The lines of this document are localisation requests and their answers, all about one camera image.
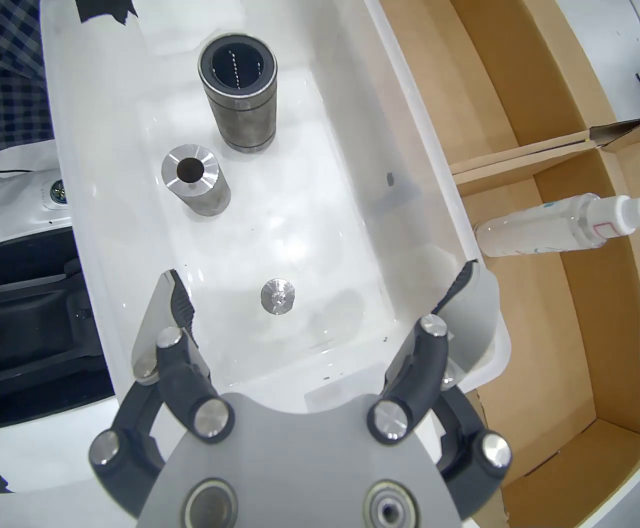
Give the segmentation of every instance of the cardboard box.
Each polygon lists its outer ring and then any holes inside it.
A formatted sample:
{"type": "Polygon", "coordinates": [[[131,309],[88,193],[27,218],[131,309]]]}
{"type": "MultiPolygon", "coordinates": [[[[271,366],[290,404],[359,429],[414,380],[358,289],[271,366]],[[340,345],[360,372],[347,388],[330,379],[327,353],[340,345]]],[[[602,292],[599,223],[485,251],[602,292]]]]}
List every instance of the cardboard box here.
{"type": "MultiPolygon", "coordinates": [[[[381,3],[472,224],[585,192],[639,196],[638,123],[607,125],[555,0],[381,3]]],[[[487,261],[512,353],[478,392],[514,452],[511,528],[576,527],[640,465],[639,263],[640,233],[487,261]]]]}

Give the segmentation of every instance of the black tape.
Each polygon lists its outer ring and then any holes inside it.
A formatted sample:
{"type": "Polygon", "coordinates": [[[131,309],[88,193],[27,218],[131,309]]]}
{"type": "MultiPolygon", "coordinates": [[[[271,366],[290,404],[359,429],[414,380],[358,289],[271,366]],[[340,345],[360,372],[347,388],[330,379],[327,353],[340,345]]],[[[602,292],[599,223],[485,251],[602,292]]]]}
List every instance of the black tape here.
{"type": "Polygon", "coordinates": [[[80,22],[86,22],[100,15],[111,15],[123,26],[128,13],[138,16],[132,0],[76,0],[80,22]]]}

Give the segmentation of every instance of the white plastic bin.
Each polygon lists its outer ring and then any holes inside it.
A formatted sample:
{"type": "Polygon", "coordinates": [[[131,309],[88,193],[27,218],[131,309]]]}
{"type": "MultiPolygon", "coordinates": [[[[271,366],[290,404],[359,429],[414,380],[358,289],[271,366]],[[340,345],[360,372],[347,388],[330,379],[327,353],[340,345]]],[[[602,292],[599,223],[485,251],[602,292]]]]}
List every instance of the white plastic bin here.
{"type": "MultiPolygon", "coordinates": [[[[380,5],[134,6],[139,18],[126,25],[109,15],[81,24],[74,0],[43,0],[41,12],[60,165],[118,398],[170,268],[196,308],[194,334],[218,390],[293,412],[329,384],[338,399],[379,390],[416,319],[480,258],[380,5]],[[278,59],[278,131],[260,154],[224,144],[198,78],[200,49],[229,31],[263,39],[278,59]],[[216,153],[232,193],[218,217],[195,215],[161,180],[163,157],[183,143],[216,153]],[[276,277],[296,288],[294,309],[279,317],[260,304],[276,277]]],[[[462,388],[499,375],[509,353],[500,319],[462,388]]]]}

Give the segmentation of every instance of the screw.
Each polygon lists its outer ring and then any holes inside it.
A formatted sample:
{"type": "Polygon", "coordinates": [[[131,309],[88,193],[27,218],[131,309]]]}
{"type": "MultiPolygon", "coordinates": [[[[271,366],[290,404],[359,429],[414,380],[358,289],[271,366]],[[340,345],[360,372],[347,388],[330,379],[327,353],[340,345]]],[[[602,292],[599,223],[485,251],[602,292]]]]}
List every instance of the screw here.
{"type": "Polygon", "coordinates": [[[420,319],[420,326],[426,333],[434,337],[447,335],[447,323],[435,314],[429,314],[420,319]]]}
{"type": "Polygon", "coordinates": [[[511,448],[497,433],[488,433],[482,441],[484,457],[495,468],[505,468],[511,463],[511,448]]]}
{"type": "Polygon", "coordinates": [[[229,421],[229,408],[218,398],[212,398],[200,405],[193,419],[193,428],[202,438],[218,436],[229,421]]]}
{"type": "Polygon", "coordinates": [[[89,460],[94,466],[106,466],[118,454],[120,441],[118,435],[107,429],[95,437],[89,448],[89,460]]]}
{"type": "Polygon", "coordinates": [[[51,200],[57,204],[65,205],[67,203],[67,193],[65,192],[62,180],[58,180],[51,186],[49,196],[51,196],[51,200]]]}
{"type": "Polygon", "coordinates": [[[374,425],[387,440],[400,440],[406,435],[409,420],[402,407],[389,400],[376,403],[373,410],[374,425]]]}

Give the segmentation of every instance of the hole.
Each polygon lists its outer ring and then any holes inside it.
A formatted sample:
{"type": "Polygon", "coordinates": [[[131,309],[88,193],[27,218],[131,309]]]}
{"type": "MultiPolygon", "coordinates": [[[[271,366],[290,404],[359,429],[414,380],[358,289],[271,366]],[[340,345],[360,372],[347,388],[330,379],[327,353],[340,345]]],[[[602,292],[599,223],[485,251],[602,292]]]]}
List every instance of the hole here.
{"type": "Polygon", "coordinates": [[[185,183],[195,183],[204,174],[204,165],[199,159],[194,157],[186,157],[175,170],[178,178],[185,183]]]}
{"type": "Polygon", "coordinates": [[[388,525],[395,525],[398,522],[398,519],[400,519],[400,512],[398,511],[397,506],[387,504],[382,508],[382,518],[388,525]]]}
{"type": "Polygon", "coordinates": [[[262,74],[264,58],[249,44],[234,42],[221,46],[211,59],[216,78],[227,88],[247,88],[262,74]]]}

